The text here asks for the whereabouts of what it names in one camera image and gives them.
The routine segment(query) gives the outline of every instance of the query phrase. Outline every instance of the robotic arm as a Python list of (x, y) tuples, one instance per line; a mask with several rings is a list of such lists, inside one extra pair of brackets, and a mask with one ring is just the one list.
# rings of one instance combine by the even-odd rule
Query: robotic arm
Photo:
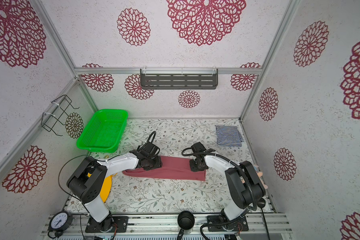
[[(149, 141), (150, 137), (144, 146), (139, 146), (137, 150), (122, 156), (99, 160), (86, 157), (67, 181), (68, 188), (82, 201), (94, 220), (92, 222), (97, 224), (97, 229), (107, 232), (112, 228), (112, 214), (100, 197), (102, 183), (106, 177), (127, 169), (143, 167), (145, 170), (151, 170), (162, 166), (158, 155), (160, 149), (152, 143), (153, 139)], [(193, 153), (185, 154), (184, 152), (189, 149)], [(194, 172), (212, 167), (226, 175), (232, 200), (221, 211), (221, 221), (233, 220), (243, 212), (247, 213), (253, 202), (254, 206), (265, 204), (262, 199), (265, 189), (252, 164), (248, 161), (231, 161), (214, 151), (206, 150), (201, 142), (197, 142), (192, 147), (184, 149), (182, 154), (195, 156), (195, 159), (190, 160), (190, 167)]]

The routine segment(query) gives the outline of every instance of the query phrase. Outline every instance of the yellow object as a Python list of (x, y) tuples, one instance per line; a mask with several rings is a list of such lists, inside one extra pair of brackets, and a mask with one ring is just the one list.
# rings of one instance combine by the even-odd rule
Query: yellow object
[(112, 176), (107, 177), (106, 179), (104, 179), (103, 185), (101, 186), (101, 190), (100, 190), (100, 197), (101, 200), (103, 200), (103, 202), (106, 202), (109, 193), (110, 193), (110, 187), (112, 186)]

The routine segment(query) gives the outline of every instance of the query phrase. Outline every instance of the mug handle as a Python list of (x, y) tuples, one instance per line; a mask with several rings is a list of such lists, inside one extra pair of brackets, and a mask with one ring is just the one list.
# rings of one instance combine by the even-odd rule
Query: mug handle
[(181, 240), (183, 238), (183, 235), (184, 235), (184, 230), (181, 228), (179, 234), (177, 235), (176, 240)]

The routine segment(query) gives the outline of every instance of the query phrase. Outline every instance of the black mug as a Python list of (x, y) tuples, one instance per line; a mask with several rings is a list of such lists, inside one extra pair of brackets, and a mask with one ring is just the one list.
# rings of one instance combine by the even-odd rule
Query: black mug
[(195, 217), (190, 211), (182, 211), (177, 217), (177, 224), (180, 227), (180, 232), (177, 235), (177, 240), (183, 238), (184, 231), (191, 230), (195, 224)]

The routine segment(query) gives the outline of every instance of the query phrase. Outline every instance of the maroon garment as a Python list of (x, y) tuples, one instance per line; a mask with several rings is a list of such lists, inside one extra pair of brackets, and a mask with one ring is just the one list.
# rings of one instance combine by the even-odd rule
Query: maroon garment
[(189, 167), (189, 160), (188, 158), (182, 157), (161, 156), (163, 166), (160, 168), (149, 171), (143, 168), (137, 168), (135, 170), (125, 170), (123, 174), (131, 177), (205, 181), (205, 170), (192, 172)]

